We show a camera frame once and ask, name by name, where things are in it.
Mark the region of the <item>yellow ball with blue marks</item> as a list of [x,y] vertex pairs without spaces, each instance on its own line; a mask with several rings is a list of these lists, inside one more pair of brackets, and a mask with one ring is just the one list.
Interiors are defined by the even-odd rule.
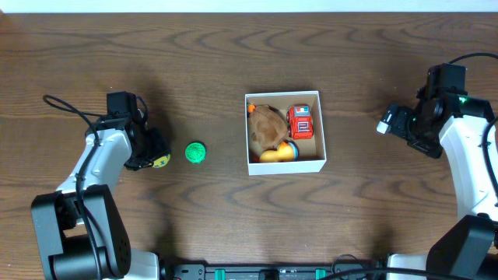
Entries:
[[169,163],[169,161],[170,161],[170,154],[161,156],[153,161],[153,168],[165,167]]

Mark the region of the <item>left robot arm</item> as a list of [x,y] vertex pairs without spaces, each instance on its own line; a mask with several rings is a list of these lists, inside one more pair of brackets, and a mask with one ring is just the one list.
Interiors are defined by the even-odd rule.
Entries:
[[68,178],[34,198],[31,215],[44,277],[165,279],[159,256],[132,248],[113,191],[123,169],[161,168],[170,148],[133,93],[107,94],[107,112],[89,121],[86,147]]

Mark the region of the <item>white cardboard box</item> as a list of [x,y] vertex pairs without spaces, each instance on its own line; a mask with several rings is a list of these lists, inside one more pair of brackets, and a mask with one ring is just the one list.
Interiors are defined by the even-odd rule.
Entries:
[[245,102],[249,175],[322,169],[327,154],[319,92],[252,93]]

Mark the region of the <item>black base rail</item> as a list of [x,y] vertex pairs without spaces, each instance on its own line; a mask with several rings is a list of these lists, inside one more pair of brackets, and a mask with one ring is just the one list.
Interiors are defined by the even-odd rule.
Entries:
[[343,254],[330,264],[208,264],[205,261],[161,260],[160,278],[174,280],[317,280],[354,269],[383,268],[383,261],[362,260]]

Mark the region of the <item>red toy truck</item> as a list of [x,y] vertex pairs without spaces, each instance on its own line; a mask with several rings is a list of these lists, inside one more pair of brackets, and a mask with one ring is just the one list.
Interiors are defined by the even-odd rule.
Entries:
[[308,105],[290,106],[286,120],[289,137],[293,140],[311,139],[314,135],[313,118]]

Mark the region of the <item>orange duck toy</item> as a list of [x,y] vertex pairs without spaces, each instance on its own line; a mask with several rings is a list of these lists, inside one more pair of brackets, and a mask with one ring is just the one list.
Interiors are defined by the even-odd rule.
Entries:
[[260,163],[291,162],[299,156],[298,148],[292,142],[281,142],[277,149],[264,151]]

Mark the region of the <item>brown plush toy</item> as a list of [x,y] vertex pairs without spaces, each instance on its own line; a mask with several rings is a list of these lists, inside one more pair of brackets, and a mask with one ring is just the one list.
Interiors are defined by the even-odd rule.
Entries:
[[289,135],[287,122],[274,108],[268,104],[256,106],[250,103],[247,112],[251,139],[261,149],[273,149],[287,139]]

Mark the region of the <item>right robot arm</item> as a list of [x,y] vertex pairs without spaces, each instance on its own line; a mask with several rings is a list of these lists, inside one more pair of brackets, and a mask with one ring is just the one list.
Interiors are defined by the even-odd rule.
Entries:
[[489,251],[497,245],[497,118],[489,101],[468,96],[465,73],[453,62],[433,66],[417,106],[392,103],[377,126],[428,157],[447,157],[458,208],[456,225],[427,254],[388,258],[388,279],[409,279],[409,270],[423,279],[497,277]]

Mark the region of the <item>green ridged ball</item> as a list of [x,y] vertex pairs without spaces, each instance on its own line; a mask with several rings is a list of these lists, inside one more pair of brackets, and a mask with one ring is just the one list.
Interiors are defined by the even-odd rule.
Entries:
[[201,163],[206,157],[206,147],[201,142],[192,142],[184,150],[186,159],[190,163]]

